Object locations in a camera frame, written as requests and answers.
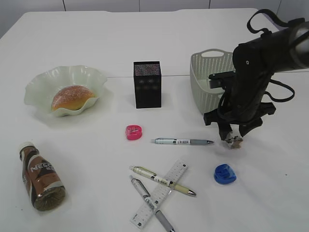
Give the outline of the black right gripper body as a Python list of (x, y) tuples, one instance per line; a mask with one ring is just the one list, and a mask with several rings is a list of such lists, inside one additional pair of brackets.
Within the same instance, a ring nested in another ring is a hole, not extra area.
[(263, 95), (263, 91), (236, 95), (225, 92), (215, 108), (204, 114), (205, 125), (215, 122), (220, 125), (260, 126), (263, 116), (272, 115), (276, 111), (273, 103), (262, 102)]

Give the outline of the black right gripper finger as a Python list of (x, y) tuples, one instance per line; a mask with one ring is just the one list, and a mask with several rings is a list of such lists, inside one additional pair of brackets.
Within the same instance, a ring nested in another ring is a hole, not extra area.
[(249, 133), (253, 129), (262, 126), (262, 124), (263, 124), (263, 121), (261, 119), (256, 119), (248, 123), (239, 125), (239, 133), (242, 137), (244, 137), (247, 133)]
[(219, 128), (219, 135), (220, 135), (221, 140), (226, 140), (228, 135), (232, 132), (232, 128), (230, 124), (226, 122), (219, 122), (218, 128)]

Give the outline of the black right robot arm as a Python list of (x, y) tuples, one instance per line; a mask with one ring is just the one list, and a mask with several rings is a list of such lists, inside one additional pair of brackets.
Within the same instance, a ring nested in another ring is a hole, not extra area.
[(307, 69), (309, 67), (309, 24), (302, 22), (260, 38), (240, 43), (233, 52), (235, 70), (209, 75), (210, 88), (224, 90), (218, 107), (204, 114), (206, 125), (216, 122), (221, 140), (226, 140), (238, 125), (241, 136), (263, 124), (262, 117), (272, 115), (272, 102), (262, 102), (266, 88), (273, 83), (294, 90), (272, 80), (275, 73)]

